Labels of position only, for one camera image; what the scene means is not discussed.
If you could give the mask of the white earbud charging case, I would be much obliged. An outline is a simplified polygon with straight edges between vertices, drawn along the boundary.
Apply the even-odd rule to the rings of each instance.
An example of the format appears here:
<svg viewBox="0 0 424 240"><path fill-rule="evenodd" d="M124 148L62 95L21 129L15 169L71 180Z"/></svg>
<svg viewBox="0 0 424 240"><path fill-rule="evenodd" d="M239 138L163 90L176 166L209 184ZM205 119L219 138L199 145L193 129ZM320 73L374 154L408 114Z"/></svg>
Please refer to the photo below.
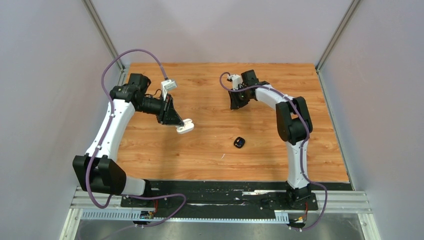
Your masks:
<svg viewBox="0 0 424 240"><path fill-rule="evenodd" d="M178 134L185 134L192 131L195 127L193 120L190 118L186 118L183 120L183 126L177 126L176 131Z"/></svg>

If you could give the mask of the black earbud charging case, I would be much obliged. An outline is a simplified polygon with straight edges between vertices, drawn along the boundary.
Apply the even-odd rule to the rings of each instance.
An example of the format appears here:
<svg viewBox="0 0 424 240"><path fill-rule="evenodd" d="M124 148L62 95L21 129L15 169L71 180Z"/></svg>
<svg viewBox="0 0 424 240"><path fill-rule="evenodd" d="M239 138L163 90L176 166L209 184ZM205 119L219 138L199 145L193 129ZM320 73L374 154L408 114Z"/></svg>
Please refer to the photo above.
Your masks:
<svg viewBox="0 0 424 240"><path fill-rule="evenodd" d="M234 142L233 142L233 145L237 149L241 149L245 144L246 144L246 140L241 136L236 137Z"/></svg>

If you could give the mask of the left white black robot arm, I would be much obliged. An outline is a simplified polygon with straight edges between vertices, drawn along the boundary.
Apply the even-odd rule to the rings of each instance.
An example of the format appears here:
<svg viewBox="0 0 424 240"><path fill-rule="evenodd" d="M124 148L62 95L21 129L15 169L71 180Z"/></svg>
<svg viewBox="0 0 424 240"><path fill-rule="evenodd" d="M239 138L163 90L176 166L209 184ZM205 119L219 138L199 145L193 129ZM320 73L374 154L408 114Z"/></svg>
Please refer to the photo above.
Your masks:
<svg viewBox="0 0 424 240"><path fill-rule="evenodd" d="M140 206L153 201L148 180L130 177L117 164L117 156L125 129L135 112L155 115L161 125L174 126L178 134L194 129L190 118L182 119L174 108L173 97L167 88L175 88L172 80L161 82L161 95L154 98L146 94L151 80L141 74L130 74L128 83L115 86L109 93L111 102L91 146L84 155L74 157L72 166L84 191L110 195L134 195Z"/></svg>

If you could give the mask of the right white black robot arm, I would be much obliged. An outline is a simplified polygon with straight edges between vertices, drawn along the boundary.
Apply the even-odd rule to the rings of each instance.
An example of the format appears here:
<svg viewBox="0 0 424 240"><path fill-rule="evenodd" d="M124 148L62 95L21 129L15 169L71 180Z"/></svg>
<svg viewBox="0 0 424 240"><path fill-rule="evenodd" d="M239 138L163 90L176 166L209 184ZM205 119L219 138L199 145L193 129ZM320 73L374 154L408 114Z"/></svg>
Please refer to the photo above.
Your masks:
<svg viewBox="0 0 424 240"><path fill-rule="evenodd" d="M307 148L313 130L306 100L292 97L274 88L267 81L259 81L254 70L242 74L225 73L231 83L228 94L230 109L237 110L251 100L262 102L275 110L276 127L285 143L288 155L289 189L285 195L286 204L298 209L311 195L311 182L307 172Z"/></svg>

